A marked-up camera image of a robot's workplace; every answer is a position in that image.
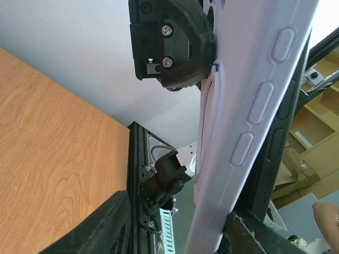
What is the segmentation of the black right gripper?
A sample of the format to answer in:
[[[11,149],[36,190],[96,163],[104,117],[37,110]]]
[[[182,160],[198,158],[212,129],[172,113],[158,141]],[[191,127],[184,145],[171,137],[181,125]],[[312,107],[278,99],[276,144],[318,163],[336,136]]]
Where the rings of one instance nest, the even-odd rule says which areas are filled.
[[[167,89],[195,85],[213,64],[216,43],[199,1],[129,1],[138,79],[160,79]]]

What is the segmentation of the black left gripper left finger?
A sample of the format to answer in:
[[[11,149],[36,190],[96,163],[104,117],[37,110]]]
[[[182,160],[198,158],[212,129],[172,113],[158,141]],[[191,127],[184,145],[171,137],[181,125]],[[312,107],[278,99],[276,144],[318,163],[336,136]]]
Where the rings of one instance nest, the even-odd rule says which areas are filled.
[[[128,192],[120,190],[42,253],[127,253],[130,227]]]

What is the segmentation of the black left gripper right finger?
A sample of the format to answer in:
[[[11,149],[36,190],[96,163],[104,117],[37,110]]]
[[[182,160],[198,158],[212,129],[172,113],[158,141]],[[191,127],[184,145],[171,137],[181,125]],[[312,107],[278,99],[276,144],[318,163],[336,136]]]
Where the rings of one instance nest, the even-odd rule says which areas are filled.
[[[250,211],[231,212],[224,227],[224,253],[304,253]]]

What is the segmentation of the bare human hand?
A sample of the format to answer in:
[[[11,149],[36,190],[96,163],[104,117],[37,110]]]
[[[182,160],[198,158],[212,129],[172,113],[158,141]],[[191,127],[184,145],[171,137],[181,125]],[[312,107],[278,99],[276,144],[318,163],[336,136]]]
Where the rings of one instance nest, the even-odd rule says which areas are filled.
[[[314,218],[333,253],[338,253],[338,206],[316,202],[312,205]]]

